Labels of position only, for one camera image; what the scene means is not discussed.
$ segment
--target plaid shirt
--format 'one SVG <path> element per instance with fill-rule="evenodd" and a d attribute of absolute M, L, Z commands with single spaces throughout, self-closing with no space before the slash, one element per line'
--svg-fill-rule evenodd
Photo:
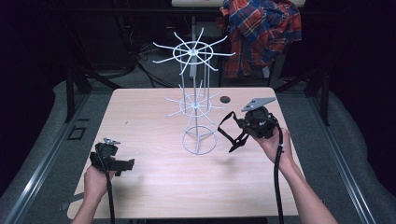
<path fill-rule="evenodd" d="M 300 12 L 291 1 L 225 0 L 229 12 L 231 51 L 226 77 L 260 72 L 288 43 L 301 40 Z"/>

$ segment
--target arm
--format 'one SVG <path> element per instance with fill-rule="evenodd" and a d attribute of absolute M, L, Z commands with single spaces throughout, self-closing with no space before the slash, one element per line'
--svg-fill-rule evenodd
<path fill-rule="evenodd" d="M 300 168 L 294 162 L 291 154 L 290 133 L 282 129 L 284 147 L 280 158 L 279 171 L 288 181 L 296 202 L 297 210 L 302 223 L 337 223 L 334 216 L 320 200 L 318 195 L 306 182 Z M 278 130 L 274 130 L 274 136 L 270 139 L 255 138 L 264 150 L 268 158 L 274 162 L 276 149 L 279 144 Z"/>
<path fill-rule="evenodd" d="M 110 171 L 110 178 L 114 174 L 115 172 Z M 99 172 L 93 166 L 88 167 L 84 174 L 84 199 L 72 223 L 92 223 L 96 208 L 107 192 L 106 183 L 105 174 Z"/>

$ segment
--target gray carpet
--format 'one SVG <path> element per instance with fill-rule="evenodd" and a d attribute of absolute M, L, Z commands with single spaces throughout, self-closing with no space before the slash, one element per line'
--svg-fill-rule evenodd
<path fill-rule="evenodd" d="M 168 57 L 168 52 L 156 50 L 151 52 L 146 60 L 140 62 L 150 73 L 160 76 L 173 84 L 180 82 L 177 74 L 179 65 L 172 61 L 163 64 L 153 64 L 152 60 Z M 129 75 L 112 78 L 112 81 L 126 88 L 151 88 L 148 77 L 136 67 Z M 67 140 L 70 129 L 64 126 L 66 118 L 65 86 L 61 83 L 54 91 L 56 102 L 42 134 L 37 139 L 31 154 L 25 161 L 20 172 L 0 200 L 0 222 L 5 223 L 9 213 L 18 202 L 28 181 L 34 174 L 46 153 L 59 140 L 59 154 L 52 164 L 50 172 L 34 200 L 28 204 L 22 223 L 69 223 L 66 211 L 61 211 L 59 205 L 65 203 L 73 195 L 81 170 L 91 150 L 94 137 L 105 113 L 111 90 L 96 80 L 90 80 L 94 90 L 88 95 L 76 91 L 81 109 L 72 122 L 72 126 L 85 128 L 80 140 Z M 187 78 L 186 85 L 191 86 Z M 283 82 L 277 76 L 273 77 L 272 87 Z M 217 74 L 213 72 L 211 86 L 218 84 Z M 223 80 L 223 86 L 258 85 L 257 80 Z M 304 83 L 293 87 L 290 91 L 279 93 L 278 101 L 288 123 L 291 137 L 304 169 L 304 174 L 318 196 L 332 211 L 340 223 L 361 223 L 361 218 L 349 196 L 345 181 L 339 174 L 331 154 L 331 145 L 321 128 L 321 120 L 316 116 L 317 110 L 312 107 L 316 99 L 307 99 L 302 93 Z M 396 199 L 389 194 L 375 179 L 375 174 L 368 164 L 366 146 L 356 123 L 346 112 L 336 96 L 331 94 L 329 120 L 331 132 L 344 154 L 347 164 L 361 192 L 368 203 L 377 223 L 396 223 Z M 269 223 L 277 223 L 277 217 L 268 218 Z M 286 223 L 300 223 L 298 217 L 286 217 Z M 109 223 L 109 220 L 95 220 L 95 223 Z M 117 223 L 128 223 L 128 220 L 117 220 Z"/>

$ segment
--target dark background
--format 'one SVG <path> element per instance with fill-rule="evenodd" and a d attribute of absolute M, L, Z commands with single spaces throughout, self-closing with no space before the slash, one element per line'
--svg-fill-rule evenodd
<path fill-rule="evenodd" d="M 134 54 L 142 48 L 143 40 L 166 40 L 159 34 L 165 33 L 167 22 L 180 31 L 185 29 L 172 16 L 122 21 L 112 16 L 95 16 L 71 18 L 76 30 L 70 31 L 60 17 L 47 13 L 45 8 L 170 7 L 170 2 L 130 0 L 119 1 L 115 6 L 114 1 L 105 0 L 19 0 L 12 4 L 2 1 L 1 194 L 39 136 L 53 105 L 52 88 L 66 79 L 71 62 L 87 63 L 93 69 L 133 69 Z M 331 91 L 358 123 L 368 147 L 368 161 L 378 180 L 396 195 L 394 8 L 393 1 L 363 0 L 347 6 L 341 1 L 306 1 L 302 9 L 303 41 L 291 45 L 282 74 L 300 76 L 328 62 Z M 126 35 L 132 28 L 139 32 Z M 70 32 L 78 34 L 80 40 L 76 42 Z"/>

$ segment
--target flannel shirt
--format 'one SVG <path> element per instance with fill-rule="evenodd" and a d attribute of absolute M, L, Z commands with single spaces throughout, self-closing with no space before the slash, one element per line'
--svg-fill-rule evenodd
<path fill-rule="evenodd" d="M 226 77 L 260 72 L 283 48 L 301 40 L 301 17 L 289 0 L 225 0 L 222 12 L 229 13 L 231 51 Z"/>

